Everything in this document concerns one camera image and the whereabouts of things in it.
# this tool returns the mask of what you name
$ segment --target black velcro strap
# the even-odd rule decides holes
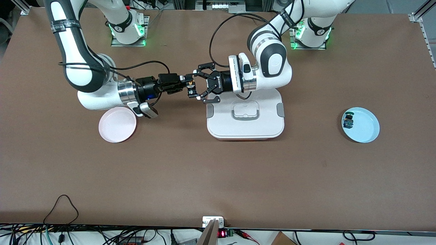
[[[67,28],[82,28],[76,19],[55,20],[50,23],[50,28],[53,33],[66,31]]]
[[[330,27],[331,27],[331,25],[329,25],[328,27],[324,27],[324,28],[323,27],[319,27],[319,26],[317,26],[317,25],[315,25],[313,23],[312,18],[309,18],[308,23],[309,23],[310,29],[313,30],[313,32],[315,33],[316,36],[324,35],[324,33],[326,33],[330,29]]]
[[[128,11],[128,13],[129,16],[124,22],[116,25],[109,22],[110,27],[116,32],[124,32],[124,30],[132,23],[133,20],[132,13],[130,11]]]
[[[291,19],[291,16],[288,15],[284,8],[280,11],[280,16],[283,18],[289,28],[296,25],[295,22]]]

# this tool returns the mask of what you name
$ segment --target brown tabletop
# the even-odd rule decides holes
[[[187,74],[210,61],[210,37],[228,16],[164,11],[143,48],[110,47],[97,9],[85,9],[82,27],[119,67],[160,60]],[[224,25],[215,59],[248,54],[255,27],[239,17]],[[83,108],[57,65],[45,10],[32,8],[0,66],[0,222],[42,222],[68,194],[85,224],[200,226],[203,215],[220,215],[244,228],[436,231],[436,72],[419,25],[406,15],[340,14],[334,27],[325,51],[289,48],[279,137],[216,140],[205,106],[184,91],[163,95],[158,118],[139,119],[130,139],[113,144],[98,132],[104,111]],[[124,73],[159,72],[156,64]],[[340,116],[355,106],[378,117],[372,143],[342,133]],[[73,216],[63,200],[48,222]]]

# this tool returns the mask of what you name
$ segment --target light blue plate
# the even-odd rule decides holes
[[[353,127],[350,129],[344,128],[344,119],[347,112],[354,113]],[[380,133],[380,124],[378,123],[377,117],[375,117],[372,112],[361,107],[348,109],[342,115],[341,127],[350,139],[359,143],[369,143],[375,140]]]

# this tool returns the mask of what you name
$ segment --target white plate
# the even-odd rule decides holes
[[[353,127],[350,129],[344,128],[344,119],[347,112],[354,113]],[[372,112],[361,107],[348,109],[342,115],[341,127],[350,139],[360,143],[369,143],[375,140],[378,133],[380,133],[380,124],[378,123],[377,117],[375,117]]]
[[[103,114],[99,123],[102,138],[111,143],[128,139],[136,128],[136,116],[126,107],[115,107]]]

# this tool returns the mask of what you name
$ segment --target teal cable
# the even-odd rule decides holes
[[[47,237],[48,243],[50,243],[50,245],[53,245],[53,242],[51,242],[50,236],[48,235],[48,227],[45,227],[45,236]]]

